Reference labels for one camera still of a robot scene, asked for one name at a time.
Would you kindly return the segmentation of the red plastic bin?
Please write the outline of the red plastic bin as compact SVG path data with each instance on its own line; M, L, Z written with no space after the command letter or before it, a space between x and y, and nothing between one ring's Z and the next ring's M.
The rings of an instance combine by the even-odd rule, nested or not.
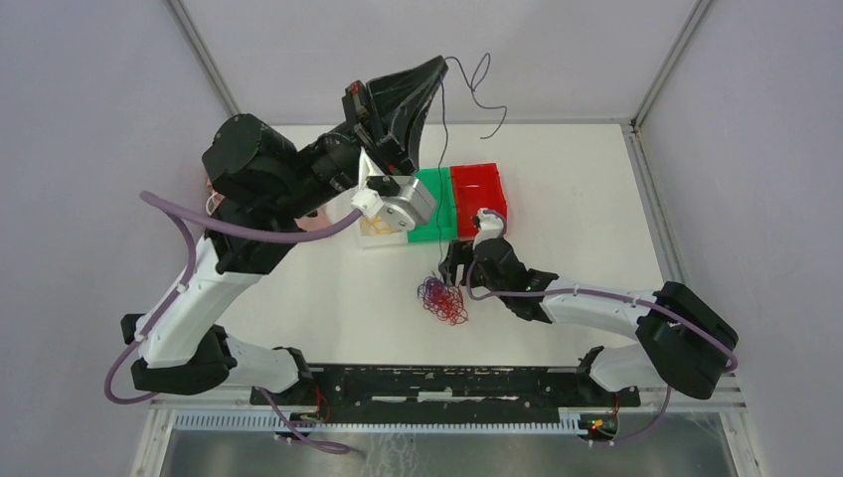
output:
M474 237L478 228L473 224L473 217L481 208L508 218L508 204L496 163L451 166L450 177L459 239Z

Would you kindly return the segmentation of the pink cloth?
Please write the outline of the pink cloth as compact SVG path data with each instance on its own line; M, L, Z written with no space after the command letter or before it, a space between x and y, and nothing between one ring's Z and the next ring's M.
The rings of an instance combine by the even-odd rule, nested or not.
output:
M246 207L216 189L211 178L205 174L204 184L207 193L205 215L219 222L237 225L242 228L279 232L281 227L289 225L292 220L297 232L315 232L331 226L325 213L324 206L315 210L301 213L295 210L295 205L269 200L263 204Z

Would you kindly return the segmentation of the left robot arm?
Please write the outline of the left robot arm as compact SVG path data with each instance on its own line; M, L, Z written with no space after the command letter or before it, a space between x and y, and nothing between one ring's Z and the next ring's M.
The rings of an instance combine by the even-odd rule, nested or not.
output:
M402 232L430 221L436 201L418 177L420 145L447 71L436 56L350 83L343 121L303 148L253 114L231 116L202 157L222 197L211 213L141 194L188 246L181 276L156 307L121 320L141 398L193 396L222 384L260 388L292 404L310 397L313 380L299 350L243 342L219 318L299 243L331 238L362 219ZM191 238L193 224L203 229L199 238Z

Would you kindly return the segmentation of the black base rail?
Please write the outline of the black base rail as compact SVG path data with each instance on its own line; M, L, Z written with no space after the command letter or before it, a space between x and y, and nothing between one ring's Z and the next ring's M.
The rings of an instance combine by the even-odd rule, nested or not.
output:
M317 364L274 396L317 407L330 424L539 424L561 408L638 407L637 388L609 392L571 368Z

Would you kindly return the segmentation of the clear plastic bin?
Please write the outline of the clear plastic bin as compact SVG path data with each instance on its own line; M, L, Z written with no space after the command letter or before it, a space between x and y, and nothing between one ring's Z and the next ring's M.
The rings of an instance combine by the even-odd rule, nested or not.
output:
M323 212L331 223L345 218L351 211L350 194L340 195L323 207ZM352 238L354 244L363 249L407 245L409 243L405 232L390 227L381 217L368 219L364 216L343 232L341 236Z

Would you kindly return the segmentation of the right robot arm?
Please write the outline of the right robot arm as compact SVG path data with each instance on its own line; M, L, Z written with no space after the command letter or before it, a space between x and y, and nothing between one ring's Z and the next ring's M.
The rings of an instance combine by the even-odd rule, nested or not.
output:
M587 405L632 387L667 387L705 400L721 376L738 366L737 332L680 282L644 291L582 285L527 267L504 238L453 241L438 270L446 284L463 287L471 299L497 298L524 321L577 325L629 339L628 346L597 346L582 358L574 390ZM484 294L475 294L477 287Z

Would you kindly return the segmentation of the green plastic bin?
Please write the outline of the green plastic bin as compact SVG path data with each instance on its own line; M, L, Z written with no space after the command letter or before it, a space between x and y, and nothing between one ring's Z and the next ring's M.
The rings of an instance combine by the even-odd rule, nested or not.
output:
M456 204L450 170L446 167L421 169L417 177L436 199L436 207L427 225L407 233L408 243L457 239Z

